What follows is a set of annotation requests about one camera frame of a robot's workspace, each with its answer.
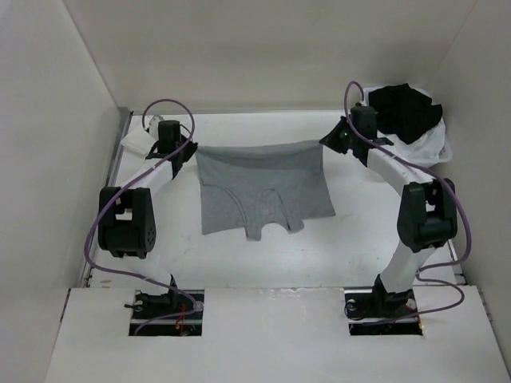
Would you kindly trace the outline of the grey tank top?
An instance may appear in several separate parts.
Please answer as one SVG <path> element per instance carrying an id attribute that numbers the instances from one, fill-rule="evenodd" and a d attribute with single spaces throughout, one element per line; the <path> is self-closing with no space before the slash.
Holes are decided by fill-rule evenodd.
<path id="1" fill-rule="evenodd" d="M 201 229 L 209 235 L 242 228 L 259 241 L 263 227 L 290 233 L 307 219 L 335 216 L 315 140 L 259 147 L 203 146 L 196 152 Z"/>

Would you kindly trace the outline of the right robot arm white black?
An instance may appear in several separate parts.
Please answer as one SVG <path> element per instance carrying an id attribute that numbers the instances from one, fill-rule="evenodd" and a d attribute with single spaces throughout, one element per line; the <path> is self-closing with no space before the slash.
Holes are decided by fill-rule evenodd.
<path id="1" fill-rule="evenodd" d="M 376 112 L 361 104 L 320 140 L 330 150 L 353 156 L 382 177 L 401 197 L 397 218 L 398 246 L 387 267 L 377 276 L 370 306 L 379 315 L 391 314 L 399 306 L 399 295 L 412 289 L 416 273 L 427 259 L 458 231 L 454 202 L 444 184 L 432 176 L 406 166 L 388 148 L 391 142 L 379 137 Z"/>

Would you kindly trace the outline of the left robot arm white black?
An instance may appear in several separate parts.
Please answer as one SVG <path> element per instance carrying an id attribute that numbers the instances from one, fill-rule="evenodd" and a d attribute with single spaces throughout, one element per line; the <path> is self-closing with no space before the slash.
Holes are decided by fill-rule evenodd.
<path id="1" fill-rule="evenodd" d="M 123 186 L 101 189 L 97 242 L 115 259 L 143 261 L 156 245 L 153 197 L 170 184 L 197 150 L 192 131 L 178 120 L 161 120 L 139 171 Z"/>

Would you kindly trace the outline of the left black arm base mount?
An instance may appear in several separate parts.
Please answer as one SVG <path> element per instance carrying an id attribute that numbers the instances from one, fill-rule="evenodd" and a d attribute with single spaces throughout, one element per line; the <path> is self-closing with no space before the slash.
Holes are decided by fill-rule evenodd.
<path id="1" fill-rule="evenodd" d="M 186 290 L 186 296 L 170 289 L 163 294 L 137 290 L 131 310 L 129 336 L 199 337 L 202 335 L 204 290 Z"/>

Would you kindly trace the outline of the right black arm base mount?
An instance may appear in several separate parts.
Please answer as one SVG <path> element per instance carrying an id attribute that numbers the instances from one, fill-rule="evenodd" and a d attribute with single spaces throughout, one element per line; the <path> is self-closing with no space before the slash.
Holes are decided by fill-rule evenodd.
<path id="1" fill-rule="evenodd" d="M 412 289 L 388 293 L 377 277 L 370 289 L 345 290 L 344 314 L 351 336 L 422 336 Z"/>

